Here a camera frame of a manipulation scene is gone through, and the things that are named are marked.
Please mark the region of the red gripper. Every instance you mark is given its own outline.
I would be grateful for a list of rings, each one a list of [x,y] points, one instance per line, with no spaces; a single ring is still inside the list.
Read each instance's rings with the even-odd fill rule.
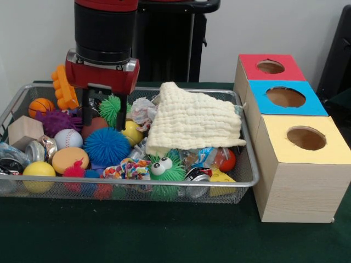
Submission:
[[[90,90],[88,86],[103,85],[111,88],[112,93],[120,99],[120,110],[117,113],[116,129],[125,130],[127,115],[127,99],[135,89],[140,63],[138,59],[131,59],[128,70],[117,70],[101,68],[91,65],[73,63],[65,61],[65,71],[68,82],[82,91],[82,120],[83,125],[90,126],[92,123],[92,108],[89,104]]]

